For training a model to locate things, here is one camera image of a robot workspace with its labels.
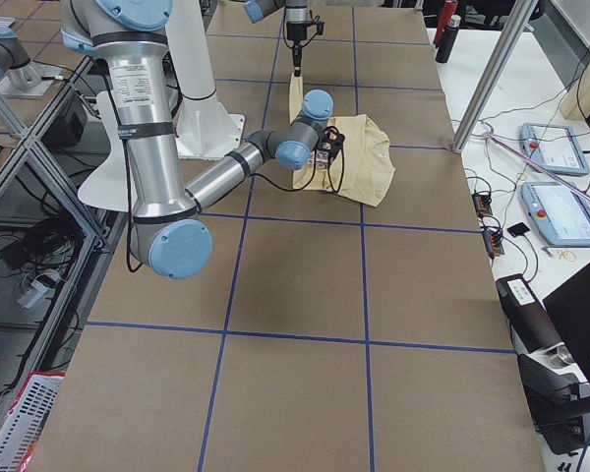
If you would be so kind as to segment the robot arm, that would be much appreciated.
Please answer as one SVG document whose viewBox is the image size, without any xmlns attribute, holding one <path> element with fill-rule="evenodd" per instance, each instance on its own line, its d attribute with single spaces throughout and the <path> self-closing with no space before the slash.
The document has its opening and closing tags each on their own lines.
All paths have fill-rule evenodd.
<svg viewBox="0 0 590 472">
<path fill-rule="evenodd" d="M 263 164 L 301 169 L 325 136 L 333 100 L 322 89 L 303 97 L 289 127 L 258 131 L 190 183 L 180 168 L 177 132 L 163 58 L 171 55 L 185 95 L 197 94 L 198 129 L 220 129 L 206 29 L 196 1 L 64 1 L 64 44 L 106 63 L 113 127 L 123 145 L 130 216 L 127 256 L 157 274 L 182 279 L 199 272 L 212 237 L 198 214 L 233 191 Z"/>
<path fill-rule="evenodd" d="M 313 14 L 306 0 L 250 0 L 244 2 L 252 23 L 258 23 L 279 10 L 284 10 L 284 42 L 291 51 L 293 75 L 302 75 L 304 48 L 325 31 L 325 22 Z"/>
</svg>

